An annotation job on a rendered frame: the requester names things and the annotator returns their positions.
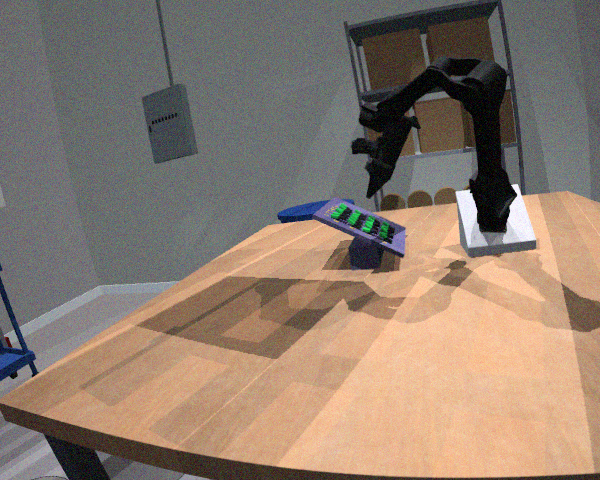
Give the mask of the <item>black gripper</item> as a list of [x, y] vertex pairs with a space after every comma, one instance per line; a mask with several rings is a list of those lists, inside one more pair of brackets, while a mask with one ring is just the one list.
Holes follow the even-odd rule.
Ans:
[[376, 157], [366, 162], [365, 169], [370, 174], [366, 198], [371, 199], [387, 181], [391, 180], [403, 145], [402, 142], [382, 135]]

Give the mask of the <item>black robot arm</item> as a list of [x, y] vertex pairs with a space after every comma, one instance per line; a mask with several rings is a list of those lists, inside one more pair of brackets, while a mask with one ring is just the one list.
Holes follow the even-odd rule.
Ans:
[[[452, 75], [466, 77], [458, 82], [450, 78]], [[405, 143], [412, 127], [421, 129], [415, 116], [404, 116], [420, 97], [439, 87], [450, 98], [462, 101], [474, 122], [478, 169], [469, 184], [481, 233], [506, 233], [509, 206], [518, 196], [501, 162], [499, 109], [506, 82], [505, 69], [495, 61], [440, 56], [416, 79], [392, 90], [378, 105], [365, 101], [359, 114], [361, 125]]]

